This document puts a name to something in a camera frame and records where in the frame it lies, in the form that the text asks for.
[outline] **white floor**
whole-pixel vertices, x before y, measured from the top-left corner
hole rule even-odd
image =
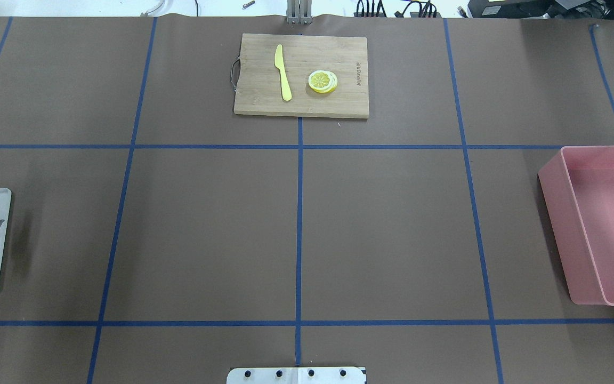
[[[158,5],[160,0],[0,0],[0,15],[16,17],[136,17]],[[256,0],[243,9],[249,0],[198,0],[202,17],[242,17],[242,15],[286,14],[286,0]],[[433,2],[442,17],[461,17],[456,8],[467,10],[468,0],[436,0]],[[312,14],[352,15],[356,0],[312,0]],[[383,0],[388,15],[404,9],[407,2]],[[194,0],[164,0],[151,15],[196,15]]]

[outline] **pink bin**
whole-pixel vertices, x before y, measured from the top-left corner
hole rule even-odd
[[[614,146],[563,147],[539,180],[570,298],[614,306]]]

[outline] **wooden cutting board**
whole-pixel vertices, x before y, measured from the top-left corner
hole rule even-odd
[[[283,45],[293,99],[283,101],[273,55]],[[238,115],[368,118],[368,46],[365,37],[243,34],[233,111]],[[318,94],[307,85],[315,70],[338,76],[338,87]]]

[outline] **yellow knife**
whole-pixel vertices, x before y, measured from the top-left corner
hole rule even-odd
[[[283,67],[283,46],[281,44],[276,46],[276,52],[273,54],[273,66],[281,73],[281,97],[285,101],[290,101],[293,98],[293,94],[290,92],[290,85],[288,85],[286,68]]]

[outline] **lemon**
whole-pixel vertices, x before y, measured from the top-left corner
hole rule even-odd
[[[336,74],[327,70],[315,70],[307,80],[310,88],[320,94],[333,92],[338,86]]]

